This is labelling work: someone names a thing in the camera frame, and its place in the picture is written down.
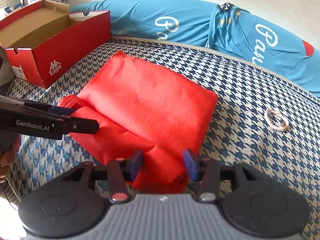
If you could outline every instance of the red cloth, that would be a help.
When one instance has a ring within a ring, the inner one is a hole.
[[[188,183],[183,151],[199,151],[217,100],[186,77],[119,51],[77,96],[58,105],[99,122],[96,134],[71,136],[102,164],[143,151],[133,188],[181,193]]]

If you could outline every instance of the white barcode label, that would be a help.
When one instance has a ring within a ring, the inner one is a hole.
[[[19,67],[12,66],[12,69],[13,69],[16,77],[19,77],[19,78],[22,78],[22,79],[24,79],[24,80],[27,80],[27,79],[26,79],[26,76],[24,75],[24,72],[23,72],[23,70],[22,70],[21,65],[19,65]]]

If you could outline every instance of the white rope loop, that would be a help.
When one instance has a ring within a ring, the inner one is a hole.
[[[284,122],[282,123],[282,127],[276,126],[272,123],[270,117],[268,116],[269,114],[274,114],[275,116],[281,118],[282,120],[284,120]],[[284,132],[286,130],[288,130],[289,128],[289,120],[287,118],[285,118],[282,114],[280,114],[279,112],[272,110],[270,108],[268,108],[265,112],[264,112],[264,118],[266,119],[268,125],[270,125],[270,127],[274,130],[280,131],[280,132]]]

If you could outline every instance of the gray ribbed surface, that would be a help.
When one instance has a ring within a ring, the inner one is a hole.
[[[38,240],[28,236],[27,240]],[[233,228],[216,206],[200,204],[189,194],[136,195],[110,208],[90,231],[69,240],[241,240],[259,239]],[[302,240],[299,235],[282,240]]]

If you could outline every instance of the silver screw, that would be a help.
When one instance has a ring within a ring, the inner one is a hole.
[[[125,193],[115,193],[111,198],[114,202],[125,202],[128,199],[128,195]]]
[[[201,202],[211,203],[216,199],[216,195],[211,192],[204,192],[199,197]]]

